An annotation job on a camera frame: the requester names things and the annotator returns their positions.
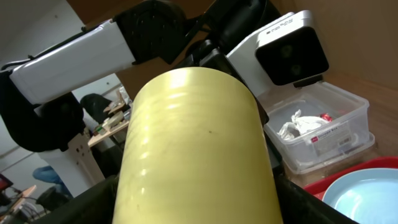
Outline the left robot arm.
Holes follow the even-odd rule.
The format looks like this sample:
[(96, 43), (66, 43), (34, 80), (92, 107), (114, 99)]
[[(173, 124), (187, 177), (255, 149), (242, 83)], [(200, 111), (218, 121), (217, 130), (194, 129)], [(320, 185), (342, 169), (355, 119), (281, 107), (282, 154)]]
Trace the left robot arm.
[(194, 67), (214, 49), (227, 54), (276, 20), (269, 1), (215, 1), (187, 19), (171, 1), (142, 1), (90, 29), (1, 69), (1, 118), (28, 151), (66, 151), (84, 130), (73, 90), (111, 73), (160, 58), (171, 68)]

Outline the light blue plate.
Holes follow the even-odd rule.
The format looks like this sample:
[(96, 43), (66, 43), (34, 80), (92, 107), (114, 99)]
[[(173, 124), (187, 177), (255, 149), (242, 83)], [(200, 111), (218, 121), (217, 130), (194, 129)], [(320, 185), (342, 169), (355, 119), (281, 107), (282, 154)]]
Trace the light blue plate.
[(322, 201), (357, 223), (397, 224), (397, 169), (350, 172), (327, 188)]

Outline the white napkin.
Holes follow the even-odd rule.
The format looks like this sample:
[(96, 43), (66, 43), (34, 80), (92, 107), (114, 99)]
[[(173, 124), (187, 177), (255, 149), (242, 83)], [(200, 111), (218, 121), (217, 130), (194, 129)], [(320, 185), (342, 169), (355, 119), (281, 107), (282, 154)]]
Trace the white napkin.
[(301, 114), (302, 111), (297, 110), (291, 116), (291, 121), (286, 122), (281, 127), (277, 133), (281, 139), (293, 140), (330, 122), (319, 116), (301, 116)]

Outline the red serving tray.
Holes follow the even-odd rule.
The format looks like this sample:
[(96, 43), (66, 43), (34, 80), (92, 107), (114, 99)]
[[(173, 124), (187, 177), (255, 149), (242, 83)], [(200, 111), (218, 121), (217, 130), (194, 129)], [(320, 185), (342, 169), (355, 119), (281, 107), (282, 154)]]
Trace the red serving tray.
[(392, 157), (378, 157), (371, 159), (370, 161), (363, 162), (361, 164), (349, 167), (343, 171), (337, 172), (331, 176), (325, 177), (324, 179), (318, 180), (312, 184), (306, 185), (303, 189), (315, 196), (317, 199), (322, 199), (327, 188), (340, 177), (355, 172), (357, 170), (372, 169), (372, 168), (397, 168), (397, 156)]

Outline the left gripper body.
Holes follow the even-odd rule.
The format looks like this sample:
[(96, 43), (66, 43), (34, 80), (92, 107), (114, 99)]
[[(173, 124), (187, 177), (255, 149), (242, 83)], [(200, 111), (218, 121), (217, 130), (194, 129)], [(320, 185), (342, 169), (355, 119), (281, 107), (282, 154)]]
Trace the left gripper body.
[(242, 78), (226, 55), (255, 30), (278, 19), (281, 13), (270, 1), (238, 1), (220, 19), (207, 23), (210, 33), (189, 46), (185, 58), (174, 68), (206, 67)]

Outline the clear plastic bin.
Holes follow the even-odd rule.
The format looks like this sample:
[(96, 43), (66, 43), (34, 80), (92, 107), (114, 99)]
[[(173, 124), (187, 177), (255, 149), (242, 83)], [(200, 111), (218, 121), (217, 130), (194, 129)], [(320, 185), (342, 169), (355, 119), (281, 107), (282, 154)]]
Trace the clear plastic bin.
[[(288, 178), (303, 187), (359, 162), (372, 147), (369, 101), (327, 82), (303, 88), (275, 87), (258, 97), (268, 114), (264, 130), (282, 156)], [(293, 140), (277, 134), (297, 110), (301, 116), (328, 113), (333, 121)]]

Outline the yellow plastic cup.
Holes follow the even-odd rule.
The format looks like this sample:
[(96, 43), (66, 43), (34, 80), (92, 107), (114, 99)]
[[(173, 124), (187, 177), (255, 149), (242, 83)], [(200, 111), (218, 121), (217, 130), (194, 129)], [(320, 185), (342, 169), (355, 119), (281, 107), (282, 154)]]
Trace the yellow plastic cup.
[(243, 83), (192, 67), (139, 91), (113, 222), (282, 222), (257, 104)]

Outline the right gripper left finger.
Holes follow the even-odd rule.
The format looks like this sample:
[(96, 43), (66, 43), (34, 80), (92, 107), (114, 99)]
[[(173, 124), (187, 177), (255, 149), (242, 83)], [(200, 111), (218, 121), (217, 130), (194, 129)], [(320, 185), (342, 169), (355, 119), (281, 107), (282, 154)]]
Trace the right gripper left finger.
[(119, 176), (112, 175), (34, 223), (110, 224), (118, 182)]

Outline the red snack wrapper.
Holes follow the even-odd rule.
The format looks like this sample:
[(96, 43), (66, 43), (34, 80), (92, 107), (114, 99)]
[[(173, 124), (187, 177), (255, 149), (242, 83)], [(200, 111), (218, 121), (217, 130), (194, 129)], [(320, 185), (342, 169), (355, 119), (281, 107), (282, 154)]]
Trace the red snack wrapper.
[(333, 118), (328, 114), (328, 113), (323, 113), (320, 115), (320, 117), (328, 122), (332, 122)]

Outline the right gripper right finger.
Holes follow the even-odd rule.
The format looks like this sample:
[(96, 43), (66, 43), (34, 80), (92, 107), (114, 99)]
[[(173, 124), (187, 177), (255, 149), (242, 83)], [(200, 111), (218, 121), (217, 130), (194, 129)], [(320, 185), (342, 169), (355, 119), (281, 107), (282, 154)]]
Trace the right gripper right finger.
[(284, 223), (291, 224), (355, 224), (334, 208), (279, 175), (274, 177)]

